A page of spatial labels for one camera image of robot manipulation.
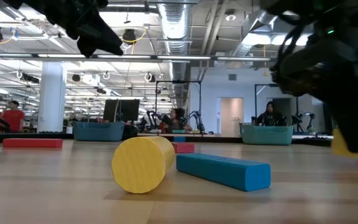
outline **blue bin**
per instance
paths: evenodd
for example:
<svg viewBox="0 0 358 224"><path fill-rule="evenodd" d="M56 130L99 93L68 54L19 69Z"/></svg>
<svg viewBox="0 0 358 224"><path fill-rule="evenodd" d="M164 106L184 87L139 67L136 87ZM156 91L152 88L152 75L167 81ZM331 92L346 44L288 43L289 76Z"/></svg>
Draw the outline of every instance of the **blue bin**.
<svg viewBox="0 0 358 224"><path fill-rule="evenodd" d="M288 146L292 132L293 126L241 126L242 142L246 144Z"/></svg>
<svg viewBox="0 0 358 224"><path fill-rule="evenodd" d="M172 134L186 134L185 130L172 130Z"/></svg>
<svg viewBox="0 0 358 224"><path fill-rule="evenodd" d="M77 141L120 141L124 133L124 125L123 122L73 122L74 139Z"/></svg>

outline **door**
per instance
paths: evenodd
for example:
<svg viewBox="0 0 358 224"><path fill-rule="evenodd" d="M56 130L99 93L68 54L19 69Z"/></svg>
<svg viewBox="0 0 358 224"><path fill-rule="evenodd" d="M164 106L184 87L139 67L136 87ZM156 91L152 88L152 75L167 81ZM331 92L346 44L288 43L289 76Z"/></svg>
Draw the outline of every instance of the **door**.
<svg viewBox="0 0 358 224"><path fill-rule="evenodd" d="M221 98L221 136L238 137L239 123L244 122L244 99Z"/></svg>

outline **white column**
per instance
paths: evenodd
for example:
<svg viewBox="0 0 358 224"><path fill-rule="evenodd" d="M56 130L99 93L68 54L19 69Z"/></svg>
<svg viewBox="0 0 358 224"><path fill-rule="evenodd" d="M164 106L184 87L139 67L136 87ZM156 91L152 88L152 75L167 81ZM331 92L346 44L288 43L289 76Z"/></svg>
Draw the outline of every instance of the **white column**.
<svg viewBox="0 0 358 224"><path fill-rule="evenodd" d="M63 131L67 71L64 62L43 62L37 132Z"/></svg>

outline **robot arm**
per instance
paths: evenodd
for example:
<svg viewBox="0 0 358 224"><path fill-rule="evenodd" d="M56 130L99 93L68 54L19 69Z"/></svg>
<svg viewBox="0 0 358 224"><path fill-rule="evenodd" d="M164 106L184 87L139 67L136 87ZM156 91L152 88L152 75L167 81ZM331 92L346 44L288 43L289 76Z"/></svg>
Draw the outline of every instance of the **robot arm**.
<svg viewBox="0 0 358 224"><path fill-rule="evenodd" d="M193 111L189 114L189 119L192 117L194 117L196 120L197 129L203 133L205 128L203 125L203 120L201 119L201 113L199 111Z"/></svg>
<svg viewBox="0 0 358 224"><path fill-rule="evenodd" d="M295 26L271 68L273 81L284 93L310 94L325 102L348 150L358 153L358 0L278 0L267 11ZM299 19L283 15L285 11ZM293 53L308 24L314 25L308 46Z"/></svg>
<svg viewBox="0 0 358 224"><path fill-rule="evenodd" d="M107 0L3 0L14 9L27 4L44 14L53 25L66 30L67 35L77 40L81 54L91 57L96 49L122 55L122 40L99 15Z"/></svg>

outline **metal frame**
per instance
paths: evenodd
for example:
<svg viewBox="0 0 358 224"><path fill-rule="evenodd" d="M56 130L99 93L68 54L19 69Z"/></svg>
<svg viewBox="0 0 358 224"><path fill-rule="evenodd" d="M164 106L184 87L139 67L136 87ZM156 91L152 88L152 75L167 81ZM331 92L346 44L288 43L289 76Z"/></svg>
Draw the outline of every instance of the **metal frame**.
<svg viewBox="0 0 358 224"><path fill-rule="evenodd" d="M0 53L0 58L6 60L35 60L50 62L169 62L170 60L184 61L222 61L222 62L275 62L277 59L272 57L218 57L207 55L112 55L94 54L90 58L85 58L81 54L43 54L43 53Z"/></svg>

